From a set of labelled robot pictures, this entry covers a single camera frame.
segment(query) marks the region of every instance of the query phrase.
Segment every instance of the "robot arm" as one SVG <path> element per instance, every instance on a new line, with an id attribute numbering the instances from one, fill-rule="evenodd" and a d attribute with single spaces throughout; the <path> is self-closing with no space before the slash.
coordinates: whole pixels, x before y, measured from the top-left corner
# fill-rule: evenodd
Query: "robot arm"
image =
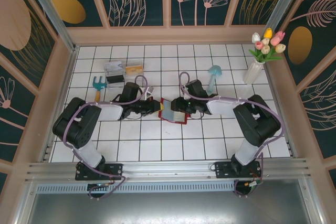
<path id="1" fill-rule="evenodd" d="M 185 87 L 188 93 L 194 97 L 212 98 L 217 95 L 208 96 L 199 80 L 191 81 Z M 248 100 L 268 107 L 259 95 L 253 95 Z M 264 141 L 274 136 L 281 126 L 280 122 L 271 113 L 249 103 L 179 97 L 172 101 L 171 109 L 187 114 L 200 111 L 210 115 L 219 114 L 236 118 L 245 137 L 239 150 L 231 158 L 231 167 L 238 176 L 255 159 L 255 155 Z"/>
<path id="2" fill-rule="evenodd" d="M 67 134 L 67 144 L 71 145 L 80 157 L 83 163 L 95 168 L 98 171 L 105 172 L 105 159 L 97 151 L 91 141 L 92 133 L 95 129 L 97 121 L 101 120 L 123 120 L 130 115 L 131 112 L 146 116 L 162 109 L 159 101 L 152 97 L 146 100 L 138 100 L 137 102 L 125 104 L 134 101 L 140 90 L 136 83 L 128 82 L 124 86 L 121 94 L 113 100 L 124 103 L 124 105 L 107 104 L 107 105 L 89 105 L 84 108 L 71 124 Z M 86 102 L 80 98 L 73 98 L 63 113 L 54 123 L 52 132 L 61 140 L 65 129 L 70 122 L 74 113 Z"/>

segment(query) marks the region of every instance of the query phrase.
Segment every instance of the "tulip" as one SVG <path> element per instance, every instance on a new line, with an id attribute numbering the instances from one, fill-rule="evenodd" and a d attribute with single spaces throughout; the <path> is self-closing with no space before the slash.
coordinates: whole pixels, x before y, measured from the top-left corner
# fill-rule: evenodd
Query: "tulip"
<path id="1" fill-rule="evenodd" d="M 280 39 L 283 40 L 283 39 L 284 39 L 284 36 L 285 36 L 285 32 L 283 32 L 283 31 L 278 31 L 278 32 L 275 34 L 275 36 L 279 36 Z"/>
<path id="2" fill-rule="evenodd" d="M 284 44 L 278 44 L 275 47 L 275 52 L 277 52 L 278 54 L 283 52 L 286 49 L 286 46 Z"/>
<path id="3" fill-rule="evenodd" d="M 254 46 L 255 46 L 258 50 L 260 50 L 261 48 L 263 48 L 264 43 L 262 43 L 262 42 L 260 42 L 260 41 L 257 41 L 257 42 L 254 44 Z"/>
<path id="4" fill-rule="evenodd" d="M 258 41 L 260 41 L 260 35 L 259 35 L 259 33 L 254 33 L 252 35 L 252 43 L 255 44 Z"/>
<path id="5" fill-rule="evenodd" d="M 271 37 L 272 37 L 272 29 L 271 28 L 267 28 L 266 32 L 264 33 L 264 38 L 270 39 Z"/>
<path id="6" fill-rule="evenodd" d="M 264 43 L 264 45 L 268 45 L 269 44 L 269 38 L 264 38 L 261 41 L 262 43 Z"/>
<path id="7" fill-rule="evenodd" d="M 269 47 L 269 45 L 264 45 L 263 48 L 261 49 L 261 52 L 266 55 L 269 53 L 269 51 L 271 50 L 271 48 Z"/>
<path id="8" fill-rule="evenodd" d="M 272 46 L 276 46 L 277 44 L 279 44 L 281 41 L 281 38 L 279 36 L 274 36 L 273 39 L 271 39 L 271 44 Z"/>

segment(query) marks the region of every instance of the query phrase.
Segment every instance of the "white tulip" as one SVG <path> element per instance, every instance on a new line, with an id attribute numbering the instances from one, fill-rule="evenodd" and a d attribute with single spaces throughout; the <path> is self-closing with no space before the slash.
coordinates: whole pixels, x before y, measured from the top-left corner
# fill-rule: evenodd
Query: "white tulip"
<path id="1" fill-rule="evenodd" d="M 259 35 L 259 33 L 254 33 L 252 35 L 252 43 L 255 44 L 258 41 L 260 41 L 260 35 Z"/>
<path id="2" fill-rule="evenodd" d="M 269 44 L 269 38 L 264 38 L 261 41 L 262 43 L 264 43 L 264 45 L 268 45 Z"/>

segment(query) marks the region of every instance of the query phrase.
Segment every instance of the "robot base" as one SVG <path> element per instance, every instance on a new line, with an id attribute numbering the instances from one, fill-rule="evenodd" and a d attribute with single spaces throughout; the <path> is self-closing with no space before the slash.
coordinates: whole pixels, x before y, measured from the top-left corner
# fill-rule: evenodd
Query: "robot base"
<path id="1" fill-rule="evenodd" d="M 105 164 L 102 172 L 112 175 L 122 175 L 123 164 Z M 78 163 L 76 166 L 76 176 L 75 180 L 110 180 L 108 176 L 103 176 L 98 173 L 93 172 L 87 168 L 84 164 Z"/>
<path id="2" fill-rule="evenodd" d="M 244 166 L 244 170 L 238 175 L 231 166 L 231 161 L 216 162 L 215 172 L 216 178 L 253 178 L 253 173 L 257 176 L 261 176 L 260 163 L 258 161 L 252 161 L 248 165 Z"/>

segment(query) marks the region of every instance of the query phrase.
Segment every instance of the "white vase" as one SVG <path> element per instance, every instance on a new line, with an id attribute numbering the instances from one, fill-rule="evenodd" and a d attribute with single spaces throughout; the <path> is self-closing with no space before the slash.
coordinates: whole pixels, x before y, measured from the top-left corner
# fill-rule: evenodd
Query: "white vase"
<path id="1" fill-rule="evenodd" d="M 252 62 L 244 76 L 245 84 L 251 85 L 258 78 L 265 62 L 258 62 L 256 59 Z"/>

